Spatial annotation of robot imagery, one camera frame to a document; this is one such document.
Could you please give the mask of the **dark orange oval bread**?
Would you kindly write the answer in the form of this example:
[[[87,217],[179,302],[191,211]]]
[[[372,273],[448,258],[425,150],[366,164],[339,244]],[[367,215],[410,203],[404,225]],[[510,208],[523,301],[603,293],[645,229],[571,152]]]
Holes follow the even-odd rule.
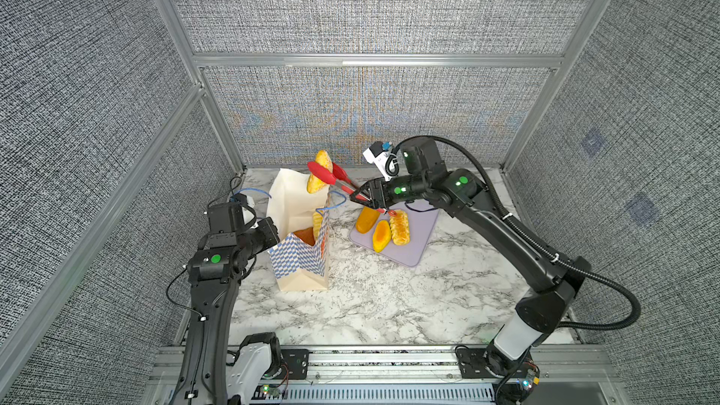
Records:
[[[294,235],[310,247],[314,247],[316,244],[316,241],[313,238],[312,227],[297,230],[294,232]]]

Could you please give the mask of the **red kitchen tongs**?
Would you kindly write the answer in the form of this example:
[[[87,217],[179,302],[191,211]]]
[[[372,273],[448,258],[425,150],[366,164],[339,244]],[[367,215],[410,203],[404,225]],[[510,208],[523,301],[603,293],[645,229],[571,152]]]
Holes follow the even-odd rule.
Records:
[[[352,194],[354,192],[353,189],[350,187],[347,187],[342,182],[338,183],[338,179],[334,176],[333,172],[328,171],[324,166],[320,165],[318,162],[311,161],[307,164],[307,168],[309,168],[309,171],[322,180],[322,182],[326,183],[327,185],[338,185],[339,188],[346,192],[347,194]]]

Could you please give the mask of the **golden oval bread roll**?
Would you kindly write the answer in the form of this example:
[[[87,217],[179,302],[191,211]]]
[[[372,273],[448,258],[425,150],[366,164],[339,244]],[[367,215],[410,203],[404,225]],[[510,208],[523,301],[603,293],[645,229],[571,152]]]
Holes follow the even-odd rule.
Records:
[[[333,186],[336,180],[333,176],[334,164],[326,150],[320,150],[314,161],[307,164],[309,180],[307,180],[307,193],[318,193],[321,189]]]

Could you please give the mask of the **ridged yellow spiral bread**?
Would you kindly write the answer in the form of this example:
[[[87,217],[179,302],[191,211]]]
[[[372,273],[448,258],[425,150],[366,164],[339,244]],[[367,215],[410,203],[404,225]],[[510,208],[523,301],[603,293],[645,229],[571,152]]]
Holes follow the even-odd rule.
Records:
[[[324,222],[324,215],[321,212],[315,211],[312,214],[312,232],[313,232],[313,238],[315,241],[318,241],[320,237],[320,233],[322,230],[323,222]]]

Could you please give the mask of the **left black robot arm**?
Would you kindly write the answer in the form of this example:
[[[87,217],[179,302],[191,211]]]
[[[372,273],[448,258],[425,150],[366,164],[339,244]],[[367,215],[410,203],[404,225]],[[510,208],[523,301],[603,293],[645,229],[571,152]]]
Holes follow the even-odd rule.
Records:
[[[172,404],[248,404],[273,363],[270,344],[250,345],[242,382],[227,375],[229,333],[234,303],[249,259],[279,243],[270,217],[235,231],[209,232],[187,263],[190,306],[187,344]]]

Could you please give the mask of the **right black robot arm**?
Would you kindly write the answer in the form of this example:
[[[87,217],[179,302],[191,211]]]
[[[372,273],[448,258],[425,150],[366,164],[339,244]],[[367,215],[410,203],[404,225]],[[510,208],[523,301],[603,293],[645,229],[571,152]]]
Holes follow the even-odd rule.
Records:
[[[423,199],[480,234],[525,278],[527,294],[486,348],[487,370],[497,378],[517,369],[528,350],[559,327],[582,285],[578,274],[561,265],[569,258],[560,253],[543,256],[523,237],[533,233],[495,204],[489,186],[466,169],[408,174],[388,182],[375,178],[351,193],[350,198],[362,206],[382,210]]]

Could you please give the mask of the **long orange baguette bread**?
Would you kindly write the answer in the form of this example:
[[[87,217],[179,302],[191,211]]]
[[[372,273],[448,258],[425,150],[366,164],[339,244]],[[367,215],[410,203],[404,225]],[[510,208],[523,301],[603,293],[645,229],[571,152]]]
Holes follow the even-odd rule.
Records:
[[[360,234],[367,234],[374,227],[380,215],[381,212],[376,209],[363,207],[356,220],[355,229]]]

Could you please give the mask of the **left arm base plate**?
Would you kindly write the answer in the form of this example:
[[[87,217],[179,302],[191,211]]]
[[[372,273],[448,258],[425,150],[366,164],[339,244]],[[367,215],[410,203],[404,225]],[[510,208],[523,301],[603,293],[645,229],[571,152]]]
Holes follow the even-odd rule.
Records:
[[[310,354],[307,349],[282,349],[279,366],[276,369],[272,367],[262,379],[276,383],[283,380],[306,380]]]

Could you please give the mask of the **aluminium front rail frame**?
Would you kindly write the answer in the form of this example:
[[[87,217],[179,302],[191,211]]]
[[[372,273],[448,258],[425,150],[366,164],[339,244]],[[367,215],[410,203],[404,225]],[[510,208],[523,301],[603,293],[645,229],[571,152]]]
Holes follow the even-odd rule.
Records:
[[[493,404],[494,380],[470,374],[461,349],[435,346],[287,346],[292,373],[262,380],[251,404]],[[630,395],[598,345],[548,344],[532,351],[538,380],[524,374],[529,404],[629,404]]]

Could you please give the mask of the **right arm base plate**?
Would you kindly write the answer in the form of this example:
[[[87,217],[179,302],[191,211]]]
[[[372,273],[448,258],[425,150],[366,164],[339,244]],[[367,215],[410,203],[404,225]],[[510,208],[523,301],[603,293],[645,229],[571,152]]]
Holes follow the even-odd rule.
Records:
[[[504,358],[495,354],[487,355],[484,347],[457,345],[454,354],[463,379],[500,379],[508,373]]]

